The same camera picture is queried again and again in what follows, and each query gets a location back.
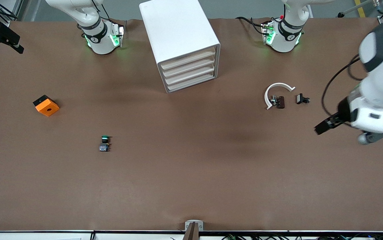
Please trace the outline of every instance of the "green and black object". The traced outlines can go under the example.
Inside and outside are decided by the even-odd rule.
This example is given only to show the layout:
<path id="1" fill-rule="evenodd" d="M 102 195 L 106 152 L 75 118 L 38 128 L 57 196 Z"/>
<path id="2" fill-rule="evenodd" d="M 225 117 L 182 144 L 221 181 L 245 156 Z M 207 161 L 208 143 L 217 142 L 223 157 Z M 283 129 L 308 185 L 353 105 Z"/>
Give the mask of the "green and black object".
<path id="1" fill-rule="evenodd" d="M 107 136 L 107 135 L 103 135 L 101 137 L 101 144 L 100 144 L 100 152 L 108 152 L 109 151 L 109 147 L 110 147 L 110 137 Z"/>

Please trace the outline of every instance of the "orange and black object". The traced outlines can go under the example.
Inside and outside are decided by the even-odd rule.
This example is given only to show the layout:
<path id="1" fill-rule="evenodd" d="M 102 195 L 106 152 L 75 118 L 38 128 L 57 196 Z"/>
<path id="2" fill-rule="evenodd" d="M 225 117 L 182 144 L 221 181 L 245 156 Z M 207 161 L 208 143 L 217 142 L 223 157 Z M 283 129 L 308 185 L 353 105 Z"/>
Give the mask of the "orange and black object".
<path id="1" fill-rule="evenodd" d="M 33 104 L 39 113 L 47 117 L 59 110 L 59 106 L 54 102 L 54 100 L 50 99 L 46 95 L 39 97 L 39 99 L 34 101 Z"/>

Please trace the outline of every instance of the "white box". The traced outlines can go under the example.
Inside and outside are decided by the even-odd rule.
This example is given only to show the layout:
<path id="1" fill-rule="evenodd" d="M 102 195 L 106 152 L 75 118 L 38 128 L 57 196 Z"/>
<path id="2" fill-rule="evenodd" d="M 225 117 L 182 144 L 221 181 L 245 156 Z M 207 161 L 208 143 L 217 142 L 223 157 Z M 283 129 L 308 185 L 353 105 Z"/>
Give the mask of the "white box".
<path id="1" fill-rule="evenodd" d="M 167 93 L 217 77 L 220 42 L 198 0 L 139 5 Z"/>

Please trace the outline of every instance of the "black band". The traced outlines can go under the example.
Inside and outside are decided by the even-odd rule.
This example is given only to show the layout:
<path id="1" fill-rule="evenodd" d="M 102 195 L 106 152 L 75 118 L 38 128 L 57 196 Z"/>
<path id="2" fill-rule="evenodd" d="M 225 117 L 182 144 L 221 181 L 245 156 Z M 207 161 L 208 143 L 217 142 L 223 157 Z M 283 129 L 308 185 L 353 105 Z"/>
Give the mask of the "black band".
<path id="1" fill-rule="evenodd" d="M 301 26 L 294 26 L 294 25 L 289 24 L 287 21 L 285 21 L 285 19 L 282 19 L 282 21 L 279 24 L 281 24 L 281 23 L 285 24 L 285 26 L 289 27 L 290 29 L 294 29 L 294 30 L 302 29 L 305 25 L 305 24 L 303 24 Z"/>
<path id="2" fill-rule="evenodd" d="M 370 61 L 364 63 L 367 72 L 374 70 L 383 62 L 383 23 L 376 26 L 371 32 L 376 35 L 376 54 Z"/>
<path id="3" fill-rule="evenodd" d="M 278 24 L 278 27 L 277 27 L 277 28 L 279 29 L 279 33 L 285 38 L 286 41 L 293 41 L 293 40 L 294 40 L 295 38 L 297 38 L 297 37 L 300 35 L 300 33 L 301 33 L 301 31 L 296 32 L 296 33 L 288 32 L 288 31 L 286 31 L 286 30 L 282 27 L 282 24 L 281 24 L 281 23 Z"/>
<path id="4" fill-rule="evenodd" d="M 101 39 L 107 34 L 107 25 L 104 23 L 104 29 L 97 35 L 85 34 L 86 38 L 92 43 L 100 43 Z"/>
<path id="5" fill-rule="evenodd" d="M 83 30 L 92 30 L 94 28 L 96 28 L 98 25 L 100 25 L 100 22 L 101 22 L 101 17 L 98 17 L 98 21 L 96 23 L 94 23 L 92 26 L 82 26 L 82 25 L 79 25 Z"/>

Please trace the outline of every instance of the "orange box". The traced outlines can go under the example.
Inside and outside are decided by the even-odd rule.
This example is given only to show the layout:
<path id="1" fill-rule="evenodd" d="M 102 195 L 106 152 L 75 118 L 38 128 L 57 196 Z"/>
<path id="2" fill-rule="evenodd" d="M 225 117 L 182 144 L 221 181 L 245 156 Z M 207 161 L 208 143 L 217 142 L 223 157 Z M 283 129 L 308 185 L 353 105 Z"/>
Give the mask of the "orange box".
<path id="1" fill-rule="evenodd" d="M 39 113 L 47 117 L 59 110 L 59 106 L 46 95 L 41 96 L 33 104 Z"/>

